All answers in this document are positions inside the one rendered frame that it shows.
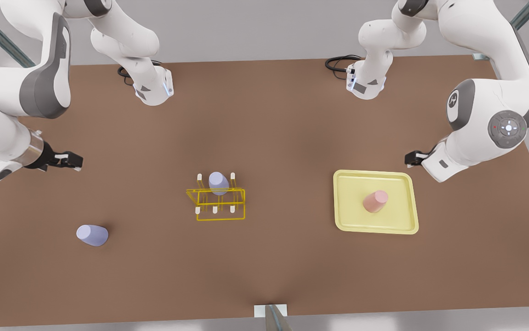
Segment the pale yellow tray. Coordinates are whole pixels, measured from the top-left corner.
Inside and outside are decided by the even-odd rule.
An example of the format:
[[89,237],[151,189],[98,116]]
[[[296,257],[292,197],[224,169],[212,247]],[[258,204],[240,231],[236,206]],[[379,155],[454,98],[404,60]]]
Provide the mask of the pale yellow tray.
[[413,182],[404,172],[338,170],[333,187],[335,223],[340,230],[417,233]]

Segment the lavender cup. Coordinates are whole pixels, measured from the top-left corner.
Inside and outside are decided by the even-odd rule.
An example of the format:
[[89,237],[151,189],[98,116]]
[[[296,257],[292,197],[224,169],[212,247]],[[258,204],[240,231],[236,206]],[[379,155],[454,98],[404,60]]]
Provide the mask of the lavender cup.
[[88,245],[99,247],[108,240],[108,230],[97,225],[82,225],[77,229],[76,236]]
[[214,195],[222,196],[229,190],[229,181],[221,172],[212,172],[208,178],[208,186]]

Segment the pink cup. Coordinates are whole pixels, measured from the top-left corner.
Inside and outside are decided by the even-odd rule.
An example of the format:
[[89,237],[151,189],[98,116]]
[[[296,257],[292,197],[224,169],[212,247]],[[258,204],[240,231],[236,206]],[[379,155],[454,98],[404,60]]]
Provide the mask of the pink cup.
[[386,191],[374,191],[363,199],[363,207],[368,212],[379,212],[388,202],[388,198],[388,193]]

